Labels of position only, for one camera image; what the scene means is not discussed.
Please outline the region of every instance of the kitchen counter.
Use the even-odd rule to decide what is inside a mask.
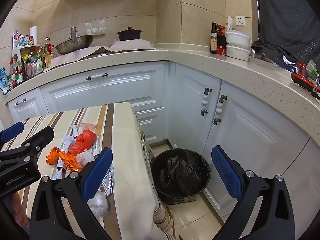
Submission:
[[[49,82],[107,66],[169,60],[220,78],[271,106],[320,145],[320,103],[290,73],[257,59],[246,62],[206,52],[152,50],[101,55],[41,73],[5,95],[5,103]]]

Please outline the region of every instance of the orange plastic bag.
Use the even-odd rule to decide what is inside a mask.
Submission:
[[[50,164],[50,165],[55,165],[59,159],[59,155],[58,152],[60,151],[60,149],[58,147],[53,147],[51,149],[51,152],[49,153],[49,155],[46,156],[46,163]]]
[[[51,149],[51,152],[49,155],[47,155],[47,159],[45,160],[48,164],[54,165],[57,163],[59,157],[63,161],[63,163],[66,165],[66,168],[70,171],[74,171],[77,169],[77,171],[81,171],[82,167],[78,165],[76,162],[76,158],[70,154],[65,153],[64,151],[61,151],[58,147],[53,147]]]
[[[73,156],[84,152],[84,150],[89,150],[94,141],[96,140],[96,134],[90,130],[84,130],[82,134],[78,135],[76,142],[73,146],[70,146],[68,152]]]
[[[77,171],[81,171],[82,167],[79,166],[79,164],[76,162],[76,157],[74,157],[70,153],[65,153],[64,151],[58,152],[59,157],[63,161],[63,163],[66,165],[66,168],[70,171],[74,171],[77,169]]]

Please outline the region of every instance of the drawer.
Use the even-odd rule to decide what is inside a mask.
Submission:
[[[164,140],[165,110],[163,107],[135,112],[148,143]]]
[[[130,102],[134,111],[158,108],[164,105],[164,62],[100,68],[49,83],[41,91],[50,114],[119,102]]]
[[[33,89],[11,100],[8,103],[8,108],[14,122],[49,114],[40,88]]]

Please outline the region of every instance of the drawer handle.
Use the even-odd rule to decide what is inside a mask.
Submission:
[[[97,74],[97,75],[94,75],[94,76],[88,76],[87,80],[92,80],[92,79],[95,79],[95,78],[106,77],[106,76],[108,76],[108,73]]]
[[[16,106],[22,104],[23,102],[27,101],[27,99],[22,99],[21,101],[16,102]]]
[[[227,100],[228,97],[224,95],[220,95],[220,99],[217,104],[216,113],[214,114],[214,122],[213,125],[217,125],[218,122],[221,122],[220,115],[222,113],[223,100]]]
[[[202,100],[202,108],[201,108],[201,114],[200,114],[201,116],[204,116],[204,114],[208,113],[208,111],[205,109],[205,107],[208,104],[209,92],[212,93],[212,89],[209,89],[209,88],[204,89],[204,96],[203,96],[203,100]]]

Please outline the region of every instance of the dark glass bottle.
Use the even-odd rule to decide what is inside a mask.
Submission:
[[[217,23],[212,23],[210,53],[217,54]]]

